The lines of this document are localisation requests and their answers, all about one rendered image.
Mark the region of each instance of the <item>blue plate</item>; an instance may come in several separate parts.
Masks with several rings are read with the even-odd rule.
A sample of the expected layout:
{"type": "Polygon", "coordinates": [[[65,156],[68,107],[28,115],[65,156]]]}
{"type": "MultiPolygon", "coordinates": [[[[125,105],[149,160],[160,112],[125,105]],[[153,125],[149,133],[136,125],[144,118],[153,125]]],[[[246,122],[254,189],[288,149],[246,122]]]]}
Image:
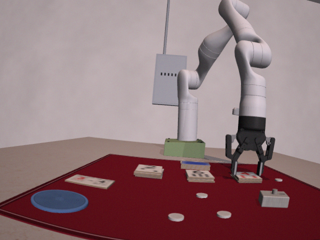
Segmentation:
{"type": "Polygon", "coordinates": [[[36,208],[50,213],[74,213],[85,209],[88,199],[74,191],[45,190],[32,195],[31,203],[36,208]]]}

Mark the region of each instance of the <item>white chip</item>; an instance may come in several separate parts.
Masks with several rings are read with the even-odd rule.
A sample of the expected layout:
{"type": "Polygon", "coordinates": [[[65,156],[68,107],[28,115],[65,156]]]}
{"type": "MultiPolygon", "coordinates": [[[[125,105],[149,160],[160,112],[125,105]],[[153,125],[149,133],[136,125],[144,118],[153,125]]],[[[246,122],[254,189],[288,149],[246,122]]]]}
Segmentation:
{"type": "Polygon", "coordinates": [[[222,219],[228,219],[231,217],[231,212],[229,211],[218,211],[216,215],[222,219]]]}
{"type": "Polygon", "coordinates": [[[168,218],[171,220],[171,221],[174,221],[174,222],[181,222],[185,219],[185,216],[183,216],[182,214],[180,213],[170,213],[168,215],[168,218]]]}
{"type": "Polygon", "coordinates": [[[199,192],[196,194],[196,196],[200,199],[206,199],[208,197],[208,194],[199,192]]]}

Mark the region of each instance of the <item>green box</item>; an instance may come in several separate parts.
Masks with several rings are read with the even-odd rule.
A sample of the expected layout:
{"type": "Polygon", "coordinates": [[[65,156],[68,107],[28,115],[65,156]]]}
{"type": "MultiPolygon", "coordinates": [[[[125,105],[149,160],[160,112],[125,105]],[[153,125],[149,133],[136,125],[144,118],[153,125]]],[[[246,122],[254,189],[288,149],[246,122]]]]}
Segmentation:
{"type": "Polygon", "coordinates": [[[165,156],[183,158],[205,158],[206,143],[200,139],[196,141],[179,141],[178,139],[167,138],[164,142],[165,156]]]}

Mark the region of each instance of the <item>red mat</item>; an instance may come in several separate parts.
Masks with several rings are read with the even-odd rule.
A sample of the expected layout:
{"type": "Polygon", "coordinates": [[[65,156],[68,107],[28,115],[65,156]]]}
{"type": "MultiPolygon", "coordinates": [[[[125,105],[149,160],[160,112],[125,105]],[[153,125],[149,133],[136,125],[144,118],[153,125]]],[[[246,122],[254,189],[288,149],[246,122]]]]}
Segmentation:
{"type": "MultiPolygon", "coordinates": [[[[215,183],[188,182],[179,161],[110,154],[0,203],[0,214],[90,240],[320,239],[320,189],[267,166],[262,183],[237,183],[230,166],[211,163],[215,183]],[[138,164],[162,166],[163,178],[135,177],[138,164]],[[75,174],[115,183],[101,189],[65,182],[75,174]],[[260,206],[260,190],[272,189],[290,197],[288,208],[260,206]],[[31,196],[44,190],[82,194],[88,207],[73,213],[42,211],[31,196]],[[208,198],[197,198],[197,193],[208,198]],[[231,218],[217,217],[218,211],[231,212],[231,218]],[[183,214],[184,220],[170,221],[170,213],[183,214]]],[[[237,170],[256,168],[240,164],[237,170]]]]}

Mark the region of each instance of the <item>white wall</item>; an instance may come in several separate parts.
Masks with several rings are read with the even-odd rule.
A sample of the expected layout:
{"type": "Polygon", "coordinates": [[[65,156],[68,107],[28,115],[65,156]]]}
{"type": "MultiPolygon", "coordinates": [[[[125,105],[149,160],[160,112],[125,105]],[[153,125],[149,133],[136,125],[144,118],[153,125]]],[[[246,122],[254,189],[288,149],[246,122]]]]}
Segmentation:
{"type": "MultiPolygon", "coordinates": [[[[320,163],[320,4],[243,0],[272,51],[266,135],[274,151],[320,163]]],[[[226,24],[219,0],[171,0],[166,53],[198,66],[204,37],[226,24]]],[[[167,1],[0,1],[0,148],[81,137],[177,138],[178,107],[152,105],[167,1]]],[[[232,38],[198,90],[198,138],[236,134],[240,77],[232,38]]]]}

